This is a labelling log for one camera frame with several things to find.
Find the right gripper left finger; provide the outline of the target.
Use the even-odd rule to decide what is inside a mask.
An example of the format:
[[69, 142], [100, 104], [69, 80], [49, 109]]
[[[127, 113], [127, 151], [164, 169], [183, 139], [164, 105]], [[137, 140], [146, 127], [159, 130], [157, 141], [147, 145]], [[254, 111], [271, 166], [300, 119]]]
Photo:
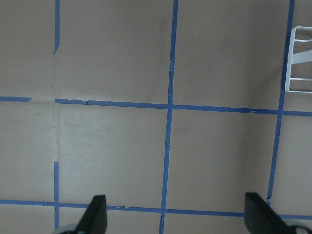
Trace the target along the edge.
[[106, 196], [96, 195], [75, 228], [76, 234], [105, 234], [107, 230]]

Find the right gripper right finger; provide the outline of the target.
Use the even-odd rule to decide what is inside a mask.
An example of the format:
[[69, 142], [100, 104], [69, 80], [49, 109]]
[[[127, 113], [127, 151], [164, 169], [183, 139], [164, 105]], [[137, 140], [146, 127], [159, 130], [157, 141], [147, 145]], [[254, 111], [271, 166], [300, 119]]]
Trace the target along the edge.
[[245, 193], [244, 223], [250, 234], [292, 233], [292, 228], [257, 193]]

